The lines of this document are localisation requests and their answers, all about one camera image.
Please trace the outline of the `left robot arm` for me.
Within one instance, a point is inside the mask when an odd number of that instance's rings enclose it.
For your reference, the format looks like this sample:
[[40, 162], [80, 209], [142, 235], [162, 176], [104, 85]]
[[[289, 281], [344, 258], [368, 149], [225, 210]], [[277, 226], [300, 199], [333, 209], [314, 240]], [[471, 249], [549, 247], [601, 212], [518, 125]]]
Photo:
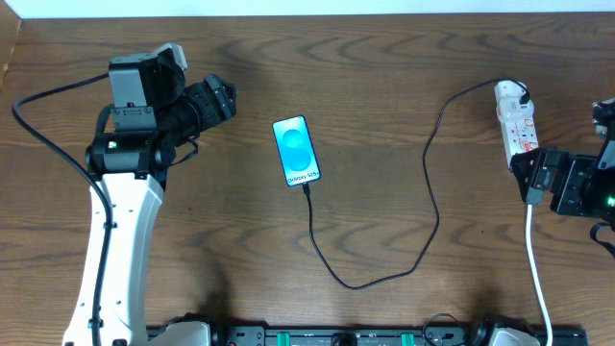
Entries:
[[235, 116], [233, 84], [210, 74], [188, 86], [183, 48], [111, 59], [113, 102], [86, 148], [91, 225], [65, 345], [145, 345], [151, 237], [176, 150]]

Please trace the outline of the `blue Galaxy smartphone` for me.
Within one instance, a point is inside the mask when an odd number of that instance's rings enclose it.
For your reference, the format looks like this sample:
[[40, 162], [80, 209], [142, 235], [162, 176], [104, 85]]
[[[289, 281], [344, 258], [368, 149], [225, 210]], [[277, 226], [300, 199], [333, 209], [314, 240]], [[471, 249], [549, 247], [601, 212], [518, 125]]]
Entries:
[[276, 121], [272, 130], [285, 183], [293, 187], [319, 180], [321, 170], [306, 118], [297, 115]]

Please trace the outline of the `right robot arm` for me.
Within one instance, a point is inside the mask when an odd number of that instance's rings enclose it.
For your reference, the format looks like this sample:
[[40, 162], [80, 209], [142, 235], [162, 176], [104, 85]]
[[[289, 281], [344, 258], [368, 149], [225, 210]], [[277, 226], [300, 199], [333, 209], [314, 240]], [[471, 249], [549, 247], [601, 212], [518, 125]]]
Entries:
[[598, 239], [598, 232], [614, 228], [614, 101], [612, 99], [593, 105], [592, 122], [596, 133], [604, 139], [597, 156], [573, 154], [554, 148], [541, 147], [533, 129], [533, 117], [522, 112], [511, 115], [497, 108], [502, 124], [504, 151], [507, 165], [514, 175], [522, 202], [527, 206], [525, 243], [529, 270], [534, 290], [545, 323], [545, 338], [516, 330], [504, 323], [491, 320], [470, 338], [475, 345], [553, 345], [554, 327], [548, 312], [540, 283], [532, 241], [533, 209], [542, 203], [544, 194], [553, 195], [550, 209], [564, 216], [595, 218], [598, 222], [590, 229], [590, 238], [610, 255], [614, 244]]

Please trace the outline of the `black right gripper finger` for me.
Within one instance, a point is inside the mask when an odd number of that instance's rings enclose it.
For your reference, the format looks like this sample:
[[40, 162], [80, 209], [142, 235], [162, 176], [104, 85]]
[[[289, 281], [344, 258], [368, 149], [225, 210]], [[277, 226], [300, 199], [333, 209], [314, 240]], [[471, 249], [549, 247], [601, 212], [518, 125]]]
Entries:
[[510, 160], [510, 170], [513, 173], [521, 192], [525, 192], [531, 185], [531, 177], [535, 168], [534, 161], [539, 157], [540, 149], [533, 149], [525, 153], [515, 154]]
[[551, 187], [553, 181], [552, 155], [548, 151], [539, 151], [526, 166], [526, 193], [524, 202], [527, 205], [538, 206], [544, 193]]

